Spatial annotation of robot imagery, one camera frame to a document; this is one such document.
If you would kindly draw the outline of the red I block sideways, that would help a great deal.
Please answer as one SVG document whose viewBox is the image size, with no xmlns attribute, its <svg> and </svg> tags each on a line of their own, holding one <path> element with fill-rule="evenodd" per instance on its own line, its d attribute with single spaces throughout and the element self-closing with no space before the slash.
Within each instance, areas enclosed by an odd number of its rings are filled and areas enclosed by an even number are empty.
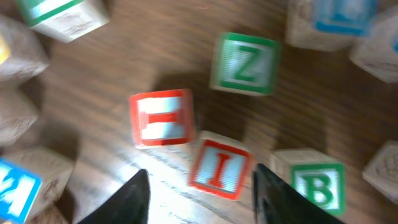
<svg viewBox="0 0 398 224">
<path fill-rule="evenodd" d="M 195 137 L 189 89 L 143 92 L 129 97 L 134 146 L 139 149 L 189 144 Z"/>
</svg>

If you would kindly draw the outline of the red I block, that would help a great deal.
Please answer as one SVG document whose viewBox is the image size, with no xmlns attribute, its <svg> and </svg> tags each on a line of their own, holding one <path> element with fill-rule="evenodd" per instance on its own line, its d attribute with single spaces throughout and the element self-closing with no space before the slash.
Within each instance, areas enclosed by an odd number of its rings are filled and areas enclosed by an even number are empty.
<svg viewBox="0 0 398 224">
<path fill-rule="evenodd" d="M 237 201 L 251 170 L 252 154 L 238 140 L 201 131 L 188 185 L 217 197 Z"/>
</svg>

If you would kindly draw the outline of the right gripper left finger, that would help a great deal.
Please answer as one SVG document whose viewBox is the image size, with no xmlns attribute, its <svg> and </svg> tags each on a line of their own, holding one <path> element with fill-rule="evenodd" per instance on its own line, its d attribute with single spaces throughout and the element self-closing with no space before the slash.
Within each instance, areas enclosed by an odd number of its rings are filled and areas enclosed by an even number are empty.
<svg viewBox="0 0 398 224">
<path fill-rule="evenodd" d="M 79 224 L 147 224 L 149 204 L 149 174 L 141 169 Z"/>
</svg>

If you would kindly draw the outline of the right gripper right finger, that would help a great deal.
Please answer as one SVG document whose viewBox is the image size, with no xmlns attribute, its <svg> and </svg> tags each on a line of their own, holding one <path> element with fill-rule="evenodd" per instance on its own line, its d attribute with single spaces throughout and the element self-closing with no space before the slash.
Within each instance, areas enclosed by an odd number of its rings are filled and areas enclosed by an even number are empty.
<svg viewBox="0 0 398 224">
<path fill-rule="evenodd" d="M 256 224 L 343 224 L 261 163 L 252 172 L 252 210 Z"/>
</svg>

